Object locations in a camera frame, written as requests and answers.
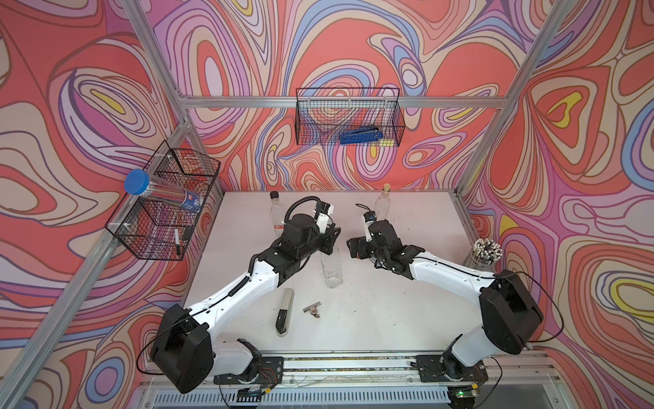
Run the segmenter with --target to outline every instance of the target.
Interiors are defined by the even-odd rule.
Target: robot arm
[[[315,215],[294,215],[300,204],[316,201]],[[250,382],[261,354],[246,340],[218,342],[222,329],[256,299],[300,271],[302,261],[316,251],[332,254],[341,229],[331,219],[333,207],[316,196],[292,204],[284,232],[270,247],[252,256],[248,272],[209,298],[182,309],[178,304],[163,315],[150,358],[181,393],[195,389],[207,376],[235,374]]]
[[[421,247],[402,245],[386,220],[364,214],[365,236],[347,241],[352,258],[370,258],[390,270],[455,293],[480,309],[482,325],[452,341],[441,357],[443,374],[460,380],[481,359],[517,355],[543,321],[543,313],[516,273],[492,274],[442,260]]]

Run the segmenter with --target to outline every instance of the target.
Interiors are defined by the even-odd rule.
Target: wire mesh basket
[[[297,88],[298,145],[400,146],[404,115],[400,89]]]
[[[193,149],[172,149],[165,141],[157,152],[163,152],[163,158],[154,174],[192,190],[206,204],[211,187],[218,177],[220,162]],[[145,168],[157,155],[161,154],[152,155]],[[183,260],[202,209],[194,213],[139,197],[122,221],[112,222],[116,211],[128,196],[130,195],[123,196],[105,228],[141,260]]]

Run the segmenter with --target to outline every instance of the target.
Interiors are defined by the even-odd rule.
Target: clear plastic bottle
[[[386,220],[388,216],[388,209],[390,208],[390,185],[384,184],[384,189],[375,201],[375,216],[377,220]]]
[[[272,205],[270,206],[270,220],[275,229],[275,236],[279,237],[284,232],[284,215],[286,214],[286,208],[279,202],[279,193],[275,190],[270,192],[270,200],[272,201]]]

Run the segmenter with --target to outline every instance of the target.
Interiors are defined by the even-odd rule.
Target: blue cap
[[[125,191],[138,196],[145,192],[149,184],[150,175],[143,169],[134,169],[125,178]]]

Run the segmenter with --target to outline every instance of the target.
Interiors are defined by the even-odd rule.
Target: colorful swirl pattern
[[[651,2],[579,2],[464,198],[553,294],[542,345],[580,408],[654,408],[652,56]]]
[[[549,2],[141,0],[184,94],[285,96],[302,86],[399,86],[406,96],[503,96]],[[503,266],[557,294],[550,355],[585,408],[652,401],[650,69],[654,10],[580,1],[466,201]],[[35,42],[34,33],[45,33]],[[490,109],[406,109],[388,147],[299,147],[293,109],[196,109],[226,189],[452,188]],[[0,4],[0,375],[99,237],[127,172],[176,123],[120,0]],[[131,407],[135,359],[180,302],[216,212],[184,262],[119,249],[25,408]],[[547,312],[538,335],[560,323]]]

